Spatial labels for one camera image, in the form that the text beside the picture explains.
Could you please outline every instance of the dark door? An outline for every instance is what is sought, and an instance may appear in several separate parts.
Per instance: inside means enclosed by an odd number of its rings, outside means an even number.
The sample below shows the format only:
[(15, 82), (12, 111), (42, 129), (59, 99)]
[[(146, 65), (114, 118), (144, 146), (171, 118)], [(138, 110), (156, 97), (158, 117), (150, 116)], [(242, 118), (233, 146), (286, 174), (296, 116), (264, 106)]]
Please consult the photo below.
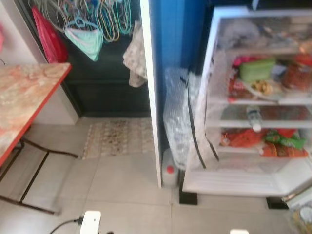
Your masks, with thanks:
[[(42, 49), (28, 0), (15, 0), (30, 31)], [(131, 0), (132, 22), (139, 19), (139, 0)], [(60, 33), (73, 66), (62, 87), (79, 116), (146, 117), (150, 115), (148, 86), (129, 86), (129, 69), (122, 64), (130, 35), (103, 44), (99, 59), (91, 61), (70, 40)]]

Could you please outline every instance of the refrigerator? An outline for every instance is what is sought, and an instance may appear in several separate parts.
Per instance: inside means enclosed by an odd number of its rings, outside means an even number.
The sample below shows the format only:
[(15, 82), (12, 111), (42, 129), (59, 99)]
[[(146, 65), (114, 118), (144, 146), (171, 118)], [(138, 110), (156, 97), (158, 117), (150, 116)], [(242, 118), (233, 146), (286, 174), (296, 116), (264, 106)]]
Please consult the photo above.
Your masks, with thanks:
[[(197, 104), (193, 110), (196, 139), (205, 168), (195, 147), (191, 146), (183, 191), (283, 197), (284, 200), (304, 193), (303, 199), (312, 200), (309, 190), (312, 185), (312, 92), (310, 89), (292, 92), (281, 87), (296, 56), (312, 52), (311, 43), (311, 9), (214, 8)], [(254, 94), (255, 87), (248, 87), (243, 93), (232, 92), (233, 79), (242, 83), (243, 75), (246, 78), (243, 70), (234, 68), (234, 64), (253, 58), (274, 60), (270, 79), (274, 84), (278, 83), (278, 97), (265, 96), (258, 90)], [(275, 86), (269, 87), (275, 93)], [(253, 147), (222, 145), (224, 132), (242, 132), (252, 127), (247, 115), (251, 106), (261, 114), (262, 130), (296, 129), (300, 137), (306, 139), (304, 149), (308, 156), (263, 157), (261, 144)]]

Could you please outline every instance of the red cloth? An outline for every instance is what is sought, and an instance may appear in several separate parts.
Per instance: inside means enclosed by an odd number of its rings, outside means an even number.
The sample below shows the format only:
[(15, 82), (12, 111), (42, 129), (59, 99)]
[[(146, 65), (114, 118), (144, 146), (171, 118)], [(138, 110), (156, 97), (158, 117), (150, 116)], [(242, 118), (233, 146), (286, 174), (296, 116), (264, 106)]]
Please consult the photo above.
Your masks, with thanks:
[(34, 6), (31, 8), (45, 56), (49, 63), (66, 62), (68, 52), (66, 46), (54, 30), (51, 23), (43, 17)]

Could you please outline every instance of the white wall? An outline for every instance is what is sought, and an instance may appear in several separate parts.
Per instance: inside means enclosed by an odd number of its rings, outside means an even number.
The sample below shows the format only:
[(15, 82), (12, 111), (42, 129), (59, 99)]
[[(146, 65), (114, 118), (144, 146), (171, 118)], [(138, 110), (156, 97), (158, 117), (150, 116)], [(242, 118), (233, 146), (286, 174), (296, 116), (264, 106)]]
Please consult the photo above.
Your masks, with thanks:
[[(0, 0), (0, 23), (5, 41), (0, 58), (6, 65), (46, 63), (13, 0)], [(34, 123), (75, 124), (78, 115), (63, 89), (59, 87), (38, 114)]]

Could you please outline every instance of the tiled floor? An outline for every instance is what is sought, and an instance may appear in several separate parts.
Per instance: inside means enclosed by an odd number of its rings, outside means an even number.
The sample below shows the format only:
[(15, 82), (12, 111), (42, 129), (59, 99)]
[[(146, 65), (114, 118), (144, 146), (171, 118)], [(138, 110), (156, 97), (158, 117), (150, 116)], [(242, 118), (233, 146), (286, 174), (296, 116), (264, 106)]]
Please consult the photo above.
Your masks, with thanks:
[[(88, 127), (34, 125), (28, 137), (46, 147), (81, 154)], [(44, 153), (26, 147), (0, 183), (0, 194), (20, 197)], [(100, 210), (100, 234), (291, 234), (281, 211), (269, 211), (264, 199), (199, 196), (198, 206), (179, 205), (177, 189), (159, 189), (154, 155), (78, 160), (51, 154), (25, 202), (60, 212), (50, 216), (0, 202), (0, 234), (48, 234), (56, 225), (86, 210)], [(78, 234), (68, 224), (57, 234)]]

